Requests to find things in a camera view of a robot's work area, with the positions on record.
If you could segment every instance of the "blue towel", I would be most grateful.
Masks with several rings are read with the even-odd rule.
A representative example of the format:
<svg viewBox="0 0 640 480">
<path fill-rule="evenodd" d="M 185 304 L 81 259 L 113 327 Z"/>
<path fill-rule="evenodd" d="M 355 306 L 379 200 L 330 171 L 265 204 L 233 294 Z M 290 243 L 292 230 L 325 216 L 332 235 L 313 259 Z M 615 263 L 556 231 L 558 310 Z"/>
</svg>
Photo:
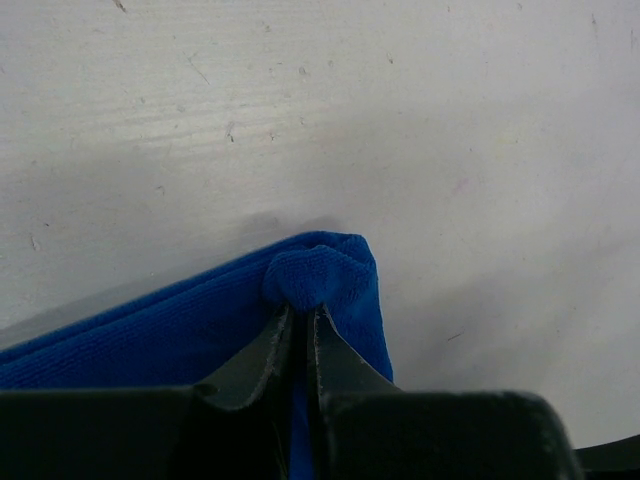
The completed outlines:
<svg viewBox="0 0 640 480">
<path fill-rule="evenodd" d="M 311 232 L 0 352 L 0 388 L 196 383 L 251 342 L 285 301 L 299 312 L 327 303 L 345 340 L 392 379 L 366 241 Z M 305 385 L 298 381 L 291 478 L 313 477 L 310 452 Z"/>
</svg>

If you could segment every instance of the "blue microfiber cloth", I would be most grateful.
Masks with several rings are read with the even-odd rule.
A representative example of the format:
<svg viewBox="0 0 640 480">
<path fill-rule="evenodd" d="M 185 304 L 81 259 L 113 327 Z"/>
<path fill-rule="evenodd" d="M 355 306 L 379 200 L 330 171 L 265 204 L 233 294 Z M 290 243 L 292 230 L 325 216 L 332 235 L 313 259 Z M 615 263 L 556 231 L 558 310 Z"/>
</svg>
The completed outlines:
<svg viewBox="0 0 640 480">
<path fill-rule="evenodd" d="M 196 383 L 253 340 L 288 301 L 325 302 L 344 339 L 385 378 L 374 258 L 359 235 L 311 232 L 0 352 L 0 388 Z M 291 478 L 313 478 L 306 387 L 294 387 Z"/>
</svg>

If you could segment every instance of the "scratch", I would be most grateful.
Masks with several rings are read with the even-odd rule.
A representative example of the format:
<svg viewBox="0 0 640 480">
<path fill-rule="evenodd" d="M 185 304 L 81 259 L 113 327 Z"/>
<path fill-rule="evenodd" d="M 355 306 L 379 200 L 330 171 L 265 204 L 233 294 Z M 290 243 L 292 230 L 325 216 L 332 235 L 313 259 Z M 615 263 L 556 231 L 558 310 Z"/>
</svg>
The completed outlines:
<svg viewBox="0 0 640 480">
<path fill-rule="evenodd" d="M 36 252 L 39 252 L 40 250 L 42 250 L 42 247 L 40 246 L 40 244 L 36 240 L 36 237 L 34 237 L 33 235 L 31 235 L 31 247 Z"/>
<path fill-rule="evenodd" d="M 229 122 L 229 125 L 227 125 L 227 130 L 224 133 L 225 138 L 228 138 L 229 140 L 231 140 L 231 143 L 234 142 L 233 135 L 231 135 L 231 132 L 233 131 L 233 127 L 235 126 L 236 126 L 236 122 Z"/>
<path fill-rule="evenodd" d="M 193 54 L 193 55 L 191 55 L 190 57 L 189 57 L 189 56 L 187 56 L 187 54 L 186 54 L 186 53 L 184 53 L 184 52 L 182 52 L 182 53 L 183 53 L 183 54 L 184 54 L 184 56 L 186 57 L 186 59 L 187 59 L 187 61 L 189 62 L 189 64 L 193 67 L 193 69 L 194 69 L 196 72 L 198 72 L 198 75 L 200 75 L 200 76 L 202 77 L 202 79 L 203 79 L 205 82 L 207 82 L 207 85 L 211 85 L 211 83 L 209 83 L 209 80 L 207 79 L 207 77 L 205 77 L 205 76 L 204 76 L 204 73 L 202 73 L 202 72 L 198 69 L 198 67 L 196 67 L 196 66 L 193 64 L 193 60 L 191 60 L 193 57 L 195 57 L 195 56 L 198 54 L 198 52 L 194 53 L 194 54 Z"/>
<path fill-rule="evenodd" d="M 596 37 L 596 41 L 598 40 L 598 22 L 596 22 L 596 16 L 591 14 L 591 25 L 593 26 L 593 35 Z"/>
<path fill-rule="evenodd" d="M 476 255 L 477 252 L 473 248 L 471 248 L 471 245 L 469 245 L 469 243 L 460 234 L 460 232 L 458 231 L 458 227 L 456 227 L 456 224 L 453 222 L 453 219 L 450 218 L 449 223 L 453 227 L 453 231 L 455 232 L 456 236 L 460 239 L 462 243 L 464 243 L 467 246 L 467 248 L 469 249 L 469 253 L 471 253 L 472 255 Z"/>
<path fill-rule="evenodd" d="M 113 0 L 113 3 L 115 3 L 116 7 L 122 10 L 123 13 L 127 13 L 127 9 L 124 8 L 124 5 L 122 5 L 122 2 L 120 0 Z"/>
</svg>

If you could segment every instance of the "white table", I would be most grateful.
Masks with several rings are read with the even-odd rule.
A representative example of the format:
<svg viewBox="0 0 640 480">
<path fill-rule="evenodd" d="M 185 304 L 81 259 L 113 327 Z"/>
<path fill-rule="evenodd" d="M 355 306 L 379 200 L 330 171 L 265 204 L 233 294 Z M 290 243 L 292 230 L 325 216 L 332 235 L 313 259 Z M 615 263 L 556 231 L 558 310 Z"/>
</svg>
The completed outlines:
<svg viewBox="0 0 640 480">
<path fill-rule="evenodd" d="M 303 230 L 397 382 L 640 433 L 640 4 L 8 0 L 2 346 Z"/>
</svg>

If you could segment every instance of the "white surface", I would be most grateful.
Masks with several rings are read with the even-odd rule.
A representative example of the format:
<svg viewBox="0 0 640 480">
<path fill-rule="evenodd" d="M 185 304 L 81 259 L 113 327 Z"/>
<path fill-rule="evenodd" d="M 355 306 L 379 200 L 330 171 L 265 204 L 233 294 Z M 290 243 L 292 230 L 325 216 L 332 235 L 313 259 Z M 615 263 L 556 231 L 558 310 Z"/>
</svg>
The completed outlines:
<svg viewBox="0 0 640 480">
<path fill-rule="evenodd" d="M 0 6 L 3 345 L 339 229 L 401 387 L 640 432 L 640 4 L 123 4 Z"/>
</svg>

